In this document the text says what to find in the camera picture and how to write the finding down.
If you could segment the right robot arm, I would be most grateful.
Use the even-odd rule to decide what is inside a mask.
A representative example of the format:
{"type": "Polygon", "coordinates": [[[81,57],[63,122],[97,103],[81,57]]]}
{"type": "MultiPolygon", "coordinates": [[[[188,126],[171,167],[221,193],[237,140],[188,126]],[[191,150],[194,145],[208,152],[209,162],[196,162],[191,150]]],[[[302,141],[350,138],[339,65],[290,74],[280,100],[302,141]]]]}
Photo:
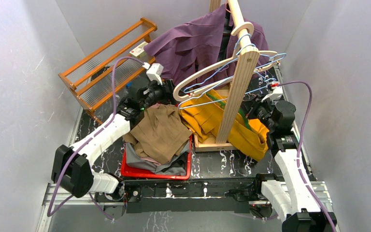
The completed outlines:
{"type": "Polygon", "coordinates": [[[248,106],[247,118],[258,119],[269,130],[267,144],[282,174],[282,178],[257,174],[253,195],[269,201],[284,232],[336,231],[336,217],[318,198],[303,164],[300,143],[292,131],[295,106],[261,96],[256,96],[248,106]]]}

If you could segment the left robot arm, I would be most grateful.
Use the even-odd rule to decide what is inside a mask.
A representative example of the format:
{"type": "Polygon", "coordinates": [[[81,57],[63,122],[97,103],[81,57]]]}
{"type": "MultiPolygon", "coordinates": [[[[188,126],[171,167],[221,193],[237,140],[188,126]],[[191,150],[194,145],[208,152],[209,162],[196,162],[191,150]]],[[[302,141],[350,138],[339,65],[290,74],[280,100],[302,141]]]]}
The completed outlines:
{"type": "Polygon", "coordinates": [[[156,80],[136,79],[128,87],[115,112],[80,141],[71,146],[61,145],[55,152],[51,174],[56,189],[63,188],[73,197],[87,193],[106,193],[113,201],[123,199],[125,188],[118,177],[92,170],[96,159],[122,136],[129,133],[143,118],[144,111],[156,103],[176,104],[171,79],[159,83],[156,80]]]}

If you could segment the grey pleated skirt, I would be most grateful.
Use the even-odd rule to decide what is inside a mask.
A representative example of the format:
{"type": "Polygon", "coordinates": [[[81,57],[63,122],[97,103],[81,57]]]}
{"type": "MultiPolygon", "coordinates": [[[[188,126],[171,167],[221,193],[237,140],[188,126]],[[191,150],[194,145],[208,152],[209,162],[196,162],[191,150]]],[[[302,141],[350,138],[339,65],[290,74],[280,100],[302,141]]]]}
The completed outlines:
{"type": "Polygon", "coordinates": [[[189,146],[190,142],[184,143],[168,162],[161,164],[149,156],[141,158],[135,152],[132,144],[125,143],[126,164],[131,168],[148,170],[153,174],[185,176],[190,152],[189,146]]]}

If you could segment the khaki tan garment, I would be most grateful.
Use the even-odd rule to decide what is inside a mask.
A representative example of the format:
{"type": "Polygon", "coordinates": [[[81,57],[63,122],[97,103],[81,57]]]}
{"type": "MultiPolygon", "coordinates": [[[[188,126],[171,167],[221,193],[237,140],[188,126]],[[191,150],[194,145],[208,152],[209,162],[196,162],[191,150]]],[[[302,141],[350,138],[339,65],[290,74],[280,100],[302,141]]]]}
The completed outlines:
{"type": "Polygon", "coordinates": [[[123,140],[134,147],[137,156],[166,164],[180,154],[191,134],[181,121],[179,109],[161,104],[145,110],[143,119],[123,140]]]}

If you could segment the pink ruffled garment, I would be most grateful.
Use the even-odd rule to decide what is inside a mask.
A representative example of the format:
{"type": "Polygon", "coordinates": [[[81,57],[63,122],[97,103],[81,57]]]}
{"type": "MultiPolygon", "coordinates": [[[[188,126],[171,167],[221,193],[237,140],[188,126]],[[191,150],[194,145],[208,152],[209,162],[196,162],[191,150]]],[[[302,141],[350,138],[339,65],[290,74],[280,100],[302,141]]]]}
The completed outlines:
{"type": "Polygon", "coordinates": [[[141,121],[140,131],[143,133],[142,146],[145,157],[142,159],[153,163],[156,166],[161,166],[166,160],[164,156],[164,138],[162,133],[158,130],[160,121],[157,117],[159,107],[161,104],[157,103],[144,113],[144,118],[141,121]]]}

